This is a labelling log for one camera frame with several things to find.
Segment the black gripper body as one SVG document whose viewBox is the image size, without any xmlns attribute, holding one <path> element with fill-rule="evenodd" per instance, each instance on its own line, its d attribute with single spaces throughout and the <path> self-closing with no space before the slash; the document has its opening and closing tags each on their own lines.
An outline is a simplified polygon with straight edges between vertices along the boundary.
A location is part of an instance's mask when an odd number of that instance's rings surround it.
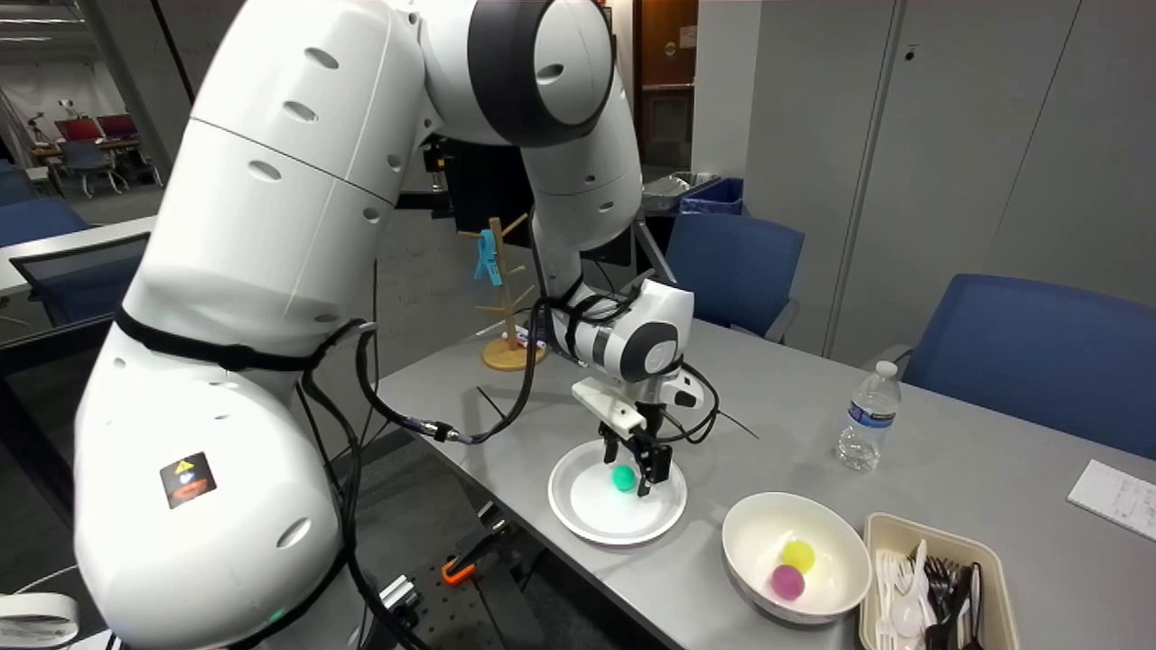
<svg viewBox="0 0 1156 650">
<path fill-rule="evenodd" d="M 674 462 L 674 445 L 659 436 L 667 408 L 663 405 L 641 405 L 638 413 L 646 420 L 646 425 L 641 433 L 623 436 L 603 421 L 601 421 L 601 433 L 615 433 L 620 436 L 620 451 L 628 446 L 638 467 L 641 467 L 641 457 L 656 457 L 656 454 L 659 457 L 669 454 L 669 462 Z"/>
</svg>

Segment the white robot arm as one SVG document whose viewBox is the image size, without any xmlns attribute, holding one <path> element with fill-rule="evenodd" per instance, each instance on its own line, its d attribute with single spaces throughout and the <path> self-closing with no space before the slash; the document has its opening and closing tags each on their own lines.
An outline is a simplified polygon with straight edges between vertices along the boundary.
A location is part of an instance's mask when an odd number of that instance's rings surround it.
<svg viewBox="0 0 1156 650">
<path fill-rule="evenodd" d="M 645 401 L 682 374 L 695 295 L 581 271 L 645 200 L 601 0 L 246 0 L 76 408 L 72 547 L 126 650 L 263 641 L 352 579 L 288 381 L 359 321 L 426 133 L 522 154 L 545 345 Z"/>
</svg>

